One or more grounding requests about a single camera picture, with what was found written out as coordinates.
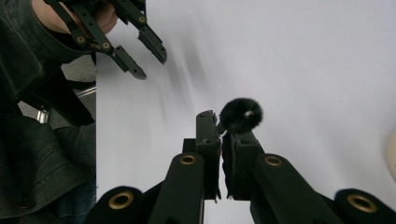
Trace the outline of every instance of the white backdrop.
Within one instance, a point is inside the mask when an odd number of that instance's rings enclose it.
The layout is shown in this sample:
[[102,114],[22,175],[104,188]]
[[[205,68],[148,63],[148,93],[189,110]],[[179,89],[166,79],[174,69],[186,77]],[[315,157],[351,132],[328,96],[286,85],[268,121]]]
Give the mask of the white backdrop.
[[[330,198],[365,190],[396,209],[386,146],[396,128],[393,0],[148,0],[163,40],[160,64],[119,21],[108,35],[145,70],[123,73],[99,55],[98,197],[120,185],[145,191],[195,136],[195,116],[237,97],[257,100],[254,130]],[[249,203],[205,202],[205,224],[253,223]]]

